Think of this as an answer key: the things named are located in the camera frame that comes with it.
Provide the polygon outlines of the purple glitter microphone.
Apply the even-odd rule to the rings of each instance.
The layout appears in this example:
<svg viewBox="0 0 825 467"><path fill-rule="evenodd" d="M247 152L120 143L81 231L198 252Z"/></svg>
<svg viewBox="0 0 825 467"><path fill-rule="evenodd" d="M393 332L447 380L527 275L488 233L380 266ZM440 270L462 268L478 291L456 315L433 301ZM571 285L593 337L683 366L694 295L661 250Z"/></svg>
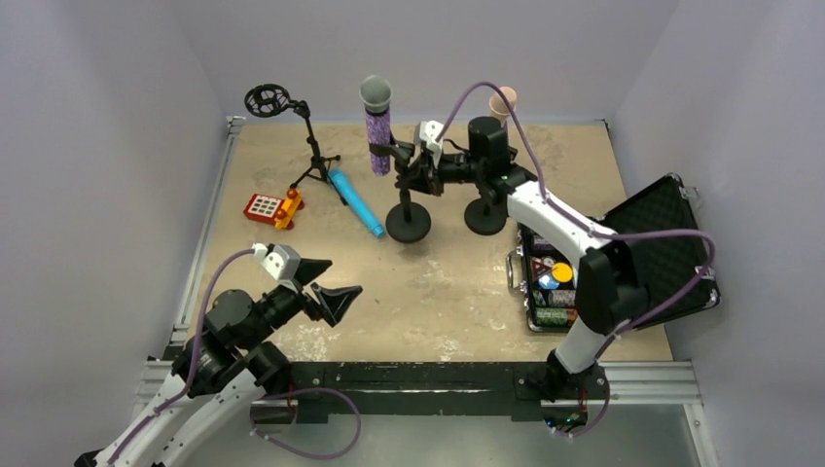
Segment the purple glitter microphone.
<svg viewBox="0 0 825 467"><path fill-rule="evenodd" d="M359 96L366 112L370 147L388 145L392 139L389 110L392 95L388 81L379 75L368 76L360 85Z"/></svg>

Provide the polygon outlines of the black tripod mic stand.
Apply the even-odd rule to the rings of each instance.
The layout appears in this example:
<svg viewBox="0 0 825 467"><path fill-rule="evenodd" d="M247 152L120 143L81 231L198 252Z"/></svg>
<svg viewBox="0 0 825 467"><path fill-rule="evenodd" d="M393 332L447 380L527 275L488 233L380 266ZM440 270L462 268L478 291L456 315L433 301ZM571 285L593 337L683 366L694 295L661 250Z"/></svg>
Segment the black tripod mic stand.
<svg viewBox="0 0 825 467"><path fill-rule="evenodd" d="M338 196L342 205L348 202L335 187L331 178L331 163L339 162L340 155L325 157L321 154L320 146L310 121L311 111L305 100L294 99L287 89L277 84L262 84L249 90L244 96L244 106L253 117L260 119L274 118L284 112L292 111L303 119L307 131L306 143L310 147L311 157L309 167L293 182L289 188L297 190L306 179L318 181L329 186Z"/></svg>

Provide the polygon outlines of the black round-base stand front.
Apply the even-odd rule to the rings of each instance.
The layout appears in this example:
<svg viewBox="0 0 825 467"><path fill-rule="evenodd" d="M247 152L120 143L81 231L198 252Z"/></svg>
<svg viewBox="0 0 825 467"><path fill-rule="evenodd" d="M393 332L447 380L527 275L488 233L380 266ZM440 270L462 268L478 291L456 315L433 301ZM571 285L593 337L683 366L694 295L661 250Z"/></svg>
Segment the black round-base stand front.
<svg viewBox="0 0 825 467"><path fill-rule="evenodd" d="M465 207L464 222L475 234L498 234L507 222L506 196L486 184L478 185L477 190L479 197Z"/></svg>

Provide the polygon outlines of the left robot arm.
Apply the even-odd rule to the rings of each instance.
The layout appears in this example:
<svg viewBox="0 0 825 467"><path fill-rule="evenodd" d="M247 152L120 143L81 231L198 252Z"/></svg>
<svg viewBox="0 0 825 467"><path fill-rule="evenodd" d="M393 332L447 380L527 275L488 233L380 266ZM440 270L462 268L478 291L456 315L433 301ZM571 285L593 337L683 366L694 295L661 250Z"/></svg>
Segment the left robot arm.
<svg viewBox="0 0 825 467"><path fill-rule="evenodd" d="M255 244L219 267L251 256L275 286L254 299L240 289L212 294L212 278L196 331L173 360L161 386L127 430L103 449L85 452L77 466L179 466L220 425L259 400L283 399L295 411L300 397L326 392L301 386L294 365L269 337L303 314L335 327L362 294L359 285L328 289L316 278L330 260L307 259L284 245Z"/></svg>

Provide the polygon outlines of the black round-base stand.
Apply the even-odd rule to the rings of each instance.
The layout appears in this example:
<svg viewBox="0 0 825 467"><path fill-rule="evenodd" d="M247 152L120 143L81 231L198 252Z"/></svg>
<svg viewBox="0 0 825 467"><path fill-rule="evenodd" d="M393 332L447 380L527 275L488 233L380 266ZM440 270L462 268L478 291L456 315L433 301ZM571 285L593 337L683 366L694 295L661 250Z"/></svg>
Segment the black round-base stand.
<svg viewBox="0 0 825 467"><path fill-rule="evenodd" d="M479 197L465 207L464 222L475 234L498 234L507 222L506 196L486 184L478 185L477 190Z"/></svg>
<svg viewBox="0 0 825 467"><path fill-rule="evenodd" d="M396 140L392 138L389 144L393 142L396 142ZM376 156L392 158L387 152L388 145L374 145L373 147L369 146L369 148ZM394 161L394 167L396 174L402 169L416 169L418 168L418 160L412 160L410 164L397 164ZM399 203L393 206L386 215L386 231L391 238L398 242L418 242L426 237L431 229L430 214L423 205L412 201L412 191L400 191L398 189L398 192Z"/></svg>

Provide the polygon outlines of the blue plastic microphone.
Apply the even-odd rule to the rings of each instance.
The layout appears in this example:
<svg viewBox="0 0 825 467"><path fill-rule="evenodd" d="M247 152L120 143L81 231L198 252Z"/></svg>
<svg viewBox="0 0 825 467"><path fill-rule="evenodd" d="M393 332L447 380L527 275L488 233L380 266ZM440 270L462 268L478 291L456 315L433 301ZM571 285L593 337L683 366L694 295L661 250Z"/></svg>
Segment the blue plastic microphone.
<svg viewBox="0 0 825 467"><path fill-rule="evenodd" d="M386 230L383 224L367 203L360 197L344 172L338 168L334 168L329 172L329 176L335 190L364 224L366 229L376 238L386 236Z"/></svg>

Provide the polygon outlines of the pink plastic microphone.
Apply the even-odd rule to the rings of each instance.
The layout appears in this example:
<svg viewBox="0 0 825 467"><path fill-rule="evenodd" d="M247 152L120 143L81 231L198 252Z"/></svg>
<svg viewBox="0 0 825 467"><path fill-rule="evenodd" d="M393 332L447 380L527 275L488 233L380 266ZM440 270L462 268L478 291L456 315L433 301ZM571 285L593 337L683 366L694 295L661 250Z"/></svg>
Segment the pink plastic microphone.
<svg viewBox="0 0 825 467"><path fill-rule="evenodd" d="M499 90L500 92L494 91L488 100L488 110L490 117L506 126L512 110L518 105L518 94L510 87L501 87Z"/></svg>

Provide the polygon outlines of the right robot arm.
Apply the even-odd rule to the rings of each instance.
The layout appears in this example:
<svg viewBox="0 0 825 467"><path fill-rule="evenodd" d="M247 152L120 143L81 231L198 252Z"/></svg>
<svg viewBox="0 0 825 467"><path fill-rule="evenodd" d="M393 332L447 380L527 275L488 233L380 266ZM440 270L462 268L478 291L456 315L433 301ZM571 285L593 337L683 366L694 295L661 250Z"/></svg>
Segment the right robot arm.
<svg viewBox="0 0 825 467"><path fill-rule="evenodd" d="M560 201L535 172L518 165L518 151L496 118L471 120L467 148L452 154L443 149L446 129L425 121L411 143L391 138L371 144L371 153L393 160L397 173L400 201L386 216L387 233L402 243L422 240L432 221L411 193L437 197L446 184L472 184L482 205L474 233L495 234L512 219L547 239L571 267L578 316L550 352L543 374L524 384L547 400L579 394L608 337L649 308L648 274L638 243Z"/></svg>

